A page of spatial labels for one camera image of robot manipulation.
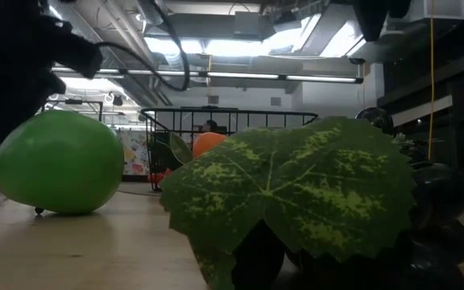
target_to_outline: green balloon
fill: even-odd
[[[122,144],[86,116],[50,110],[15,129],[0,148],[0,191],[9,199],[56,213],[89,213],[116,192]]]

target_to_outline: metal basket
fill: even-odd
[[[218,125],[216,133],[232,135],[247,127],[277,127],[286,128],[302,126],[313,122],[318,115],[313,113],[238,110],[217,107],[186,107],[186,108],[155,108],[143,109],[141,115],[146,117],[147,151],[149,165],[149,180],[151,189],[160,192],[159,180],[154,176],[166,171],[165,162],[154,149],[154,145],[168,141],[169,134],[176,133],[186,140],[193,149],[197,135],[202,133],[201,125],[208,120]]]

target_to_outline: table surface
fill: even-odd
[[[37,218],[0,196],[0,290],[205,290],[168,220],[158,197],[117,193],[90,216]]]

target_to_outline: artificial grape leaf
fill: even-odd
[[[210,247],[193,247],[193,253],[201,274],[211,290],[234,290],[231,275],[235,265],[233,255]]]
[[[237,133],[161,184],[170,227],[232,253],[263,219],[292,251],[375,257],[411,227],[412,168],[366,120]]]
[[[186,164],[193,160],[193,153],[187,143],[177,134],[171,133],[169,135],[169,147],[173,152],[175,158],[182,164]]]

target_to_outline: person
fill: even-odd
[[[207,120],[201,127],[204,132],[216,132],[218,130],[218,124],[213,120]]]

